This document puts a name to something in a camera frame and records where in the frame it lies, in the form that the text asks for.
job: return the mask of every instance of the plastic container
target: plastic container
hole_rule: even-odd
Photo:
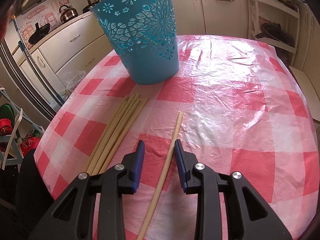
[[[154,84],[179,69],[171,0],[103,0],[91,11],[137,84]]]

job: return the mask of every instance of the kitchen wall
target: kitchen wall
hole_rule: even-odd
[[[36,29],[36,22],[39,23],[39,26],[50,23],[50,31],[53,31],[61,25],[59,7],[63,4],[72,5],[79,14],[82,14],[82,9],[88,2],[87,0],[47,0],[17,17],[19,28],[29,49],[32,45],[28,43],[28,39]],[[13,22],[9,24],[5,41],[10,51],[13,52],[19,41]],[[16,62],[23,58],[20,49],[14,54],[13,58]]]

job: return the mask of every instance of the kettle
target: kettle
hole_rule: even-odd
[[[61,12],[62,7],[66,7],[66,9],[63,12]],[[59,13],[61,13],[60,21],[62,24],[66,23],[67,21],[73,18],[76,18],[79,15],[75,8],[66,4],[60,6]]]

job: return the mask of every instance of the chopstick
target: chopstick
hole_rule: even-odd
[[[108,167],[108,165],[110,164],[110,162],[113,158],[113,155],[115,155],[119,145],[121,144],[122,140],[124,139],[125,135],[129,131],[129,129],[132,126],[132,124],[134,123],[134,121],[137,119],[138,115],[140,114],[141,110],[143,109],[143,107],[145,106],[147,101],[148,101],[148,98],[142,99],[140,101],[139,105],[137,106],[137,108],[133,112],[132,116],[129,118],[129,120],[126,123],[125,127],[123,128],[120,136],[117,138],[116,143],[114,144],[113,148],[111,149],[110,153],[108,154],[108,157],[106,158],[103,166],[101,167],[99,174],[105,172],[106,168]]]
[[[156,190],[153,194],[150,206],[149,206],[147,214],[143,220],[139,235],[136,240],[143,240],[143,238],[148,230],[148,227],[150,225],[150,221],[152,219],[153,213],[155,212],[155,209],[156,209],[156,206],[157,206],[157,203],[158,203],[161,191],[162,191],[162,187],[164,185],[165,178],[167,177],[167,173],[168,173],[169,166],[170,166],[171,159],[172,159],[172,155],[173,155],[174,142],[178,138],[181,121],[182,121],[182,112],[179,112],[178,117],[177,117],[177,122],[176,122],[176,125],[174,128],[174,131],[173,131],[171,144],[170,144],[170,147],[168,150],[167,158],[165,159],[164,166],[163,166]]]
[[[90,155],[90,158],[89,158],[89,160],[88,160],[88,163],[87,163],[87,165],[86,165],[85,168],[84,168],[85,171],[88,170],[89,165],[90,165],[90,163],[91,163],[94,155],[96,154],[99,145],[101,144],[101,141],[103,140],[104,136],[106,135],[106,133],[107,133],[107,131],[108,131],[111,123],[113,122],[114,118],[115,118],[116,115],[118,114],[119,110],[120,110],[121,107],[123,106],[123,103],[124,103],[125,101],[127,101],[127,99],[128,99],[128,96],[125,96],[125,97],[122,99],[122,101],[121,101],[121,103],[119,104],[117,110],[114,112],[114,114],[113,114],[113,116],[111,117],[110,121],[107,123],[106,128],[104,129],[102,135],[100,136],[100,138],[99,138],[96,146],[94,147],[94,149],[93,149],[93,151],[92,151],[92,153],[91,153],[91,155]]]
[[[117,111],[113,114],[110,124],[103,131],[103,134],[100,136],[99,141],[89,158],[86,165],[86,172],[89,175],[96,175],[99,173],[110,150],[117,142],[123,128],[139,105],[139,96],[139,93],[132,94],[129,97],[126,96],[121,101],[121,106],[119,106]]]
[[[88,169],[87,169],[87,173],[89,175],[92,174],[93,172],[93,169],[95,168],[102,152],[103,152],[103,149],[105,148],[105,146],[107,145],[109,139],[110,139],[110,136],[112,135],[114,129],[115,129],[115,125],[119,122],[121,116],[124,114],[125,110],[125,106],[127,105],[127,101],[124,101],[119,109],[119,111],[117,112],[115,118],[113,119],[112,123],[110,124],[109,128],[107,129],[107,132],[106,134],[104,135],[103,139],[101,140],[98,148],[97,148],[97,151],[96,153],[93,155],[92,157],[92,160],[90,161],[90,164],[88,166]]]
[[[136,102],[131,107],[130,111],[127,113],[127,115],[124,117],[122,122],[119,122],[115,132],[112,134],[110,140],[108,141],[108,144],[106,145],[105,149],[103,150],[103,153],[100,156],[100,159],[98,160],[96,167],[94,168],[92,175],[97,175],[105,162],[105,159],[108,157],[108,154],[112,148],[112,146],[115,144],[115,142],[118,140],[118,137],[120,135],[120,132],[123,130],[124,126],[127,124],[129,118],[131,117],[133,111],[137,108],[138,104],[140,103],[141,99],[136,100]]]

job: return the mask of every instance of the pink checkered tablecloth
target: pink checkered tablecloth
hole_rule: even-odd
[[[319,188],[315,128],[293,77],[265,43],[220,36],[179,36],[180,69],[155,85],[137,85],[110,52],[79,84],[50,123],[35,152],[56,199],[82,171],[121,99],[149,101],[110,166],[145,142],[140,187],[124,195],[126,239],[135,240],[158,182],[178,111],[183,147],[217,172],[240,171],[297,238],[312,220]],[[222,206],[223,237],[227,237]],[[196,195],[180,187],[175,160],[147,240],[194,238]]]

